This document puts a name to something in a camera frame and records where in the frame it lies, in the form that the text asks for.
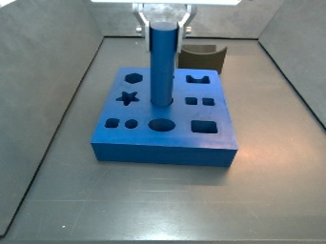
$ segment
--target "square hole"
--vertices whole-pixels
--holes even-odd
[[[109,118],[106,121],[106,128],[117,128],[119,126],[121,119],[118,118]]]
[[[200,101],[197,97],[186,97],[186,104],[188,105],[198,105]]]
[[[216,105],[214,98],[204,98],[204,105],[214,106]]]
[[[217,133],[218,126],[214,121],[193,120],[192,132],[194,133]]]

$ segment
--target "star-shaped hole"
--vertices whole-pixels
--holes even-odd
[[[131,102],[138,102],[137,98],[138,92],[129,93],[126,91],[122,92],[122,96],[117,99],[117,101],[122,101],[126,106],[130,105]]]

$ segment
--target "blue foam block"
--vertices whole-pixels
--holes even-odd
[[[99,161],[228,167],[238,151],[217,71],[176,70],[174,103],[150,102],[150,69],[121,68],[95,126]]]

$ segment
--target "blue cylinder peg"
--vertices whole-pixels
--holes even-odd
[[[150,24],[150,101],[157,107],[173,103],[177,33],[176,23]]]

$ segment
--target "metal clamp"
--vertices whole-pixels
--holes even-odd
[[[145,9],[145,4],[133,4],[133,12],[141,24],[141,27],[137,28],[137,32],[142,33],[142,36],[146,37],[146,47],[147,47],[147,51],[150,51],[150,21],[145,16],[143,9]],[[182,20],[178,21],[177,52],[181,52],[182,39],[186,37],[186,34],[192,33],[192,27],[189,26],[189,24],[193,21],[197,13],[198,13],[197,6],[186,4],[186,14]]]
[[[181,52],[182,48],[182,39],[186,37],[186,34],[192,33],[192,27],[189,26],[190,22],[193,21],[197,13],[198,13],[198,7],[194,5],[186,5],[188,12],[182,18],[182,20],[178,22],[178,41],[177,41],[177,52]]]
[[[141,27],[137,28],[138,33],[142,33],[142,36],[146,37],[146,47],[150,51],[150,21],[147,20],[143,13],[145,4],[133,4],[133,12],[137,16]]]

